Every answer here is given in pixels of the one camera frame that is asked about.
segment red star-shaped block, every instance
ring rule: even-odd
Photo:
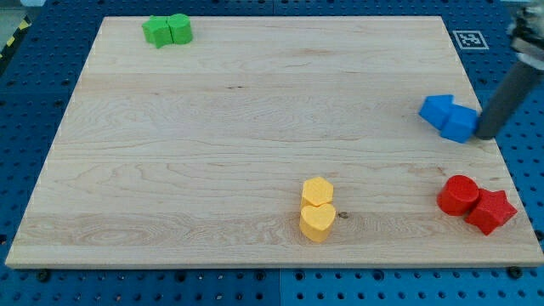
[[[499,226],[503,226],[518,210],[508,202],[504,190],[479,190],[479,201],[476,207],[468,214],[465,221],[479,227],[489,235]]]

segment toy block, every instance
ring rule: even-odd
[[[307,205],[320,206],[332,202],[334,187],[322,177],[311,178],[304,182],[303,196],[300,201],[300,208]]]
[[[477,121],[476,110],[454,105],[450,117],[442,127],[440,136],[463,144],[473,135]]]
[[[321,243],[329,236],[337,210],[332,204],[307,205],[300,212],[300,230],[313,242]]]
[[[145,41],[155,44],[156,48],[172,43],[172,34],[170,33],[167,21],[168,17],[151,16],[142,25]]]
[[[448,179],[436,197],[440,209],[451,216],[462,216],[478,201],[479,189],[476,183],[464,175]]]
[[[428,96],[419,110],[419,116],[438,130],[441,130],[453,109],[454,97],[452,94]]]
[[[190,20],[187,15],[173,14],[168,17],[168,26],[170,26],[173,43],[184,44],[193,40],[193,33],[190,29]]]
[[[503,226],[518,210],[508,202],[504,190],[479,190],[480,197],[476,207],[465,218],[468,224],[476,225],[485,234],[489,235],[499,226]]]

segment yellow-black warning tape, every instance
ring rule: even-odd
[[[2,48],[0,52],[0,76],[8,67],[9,61],[14,56],[15,51],[20,46],[23,38],[29,30],[29,27],[32,25],[30,18],[25,16],[20,22],[17,29],[15,29],[14,34],[8,39],[6,45]]]

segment green block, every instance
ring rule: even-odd
[[[172,33],[173,43],[184,44],[193,40],[189,16],[185,14],[173,14],[168,17],[168,25]]]
[[[145,41],[155,44],[156,48],[172,43],[172,34],[167,21],[168,17],[165,16],[151,16],[142,25]]]

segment red block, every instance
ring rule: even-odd
[[[504,190],[489,191],[479,190],[479,202],[468,214],[465,221],[479,227],[489,235],[499,226],[503,226],[518,210],[508,202],[507,193]]]
[[[464,175],[454,175],[448,179],[436,201],[444,213],[462,216],[470,210],[479,198],[476,183]]]

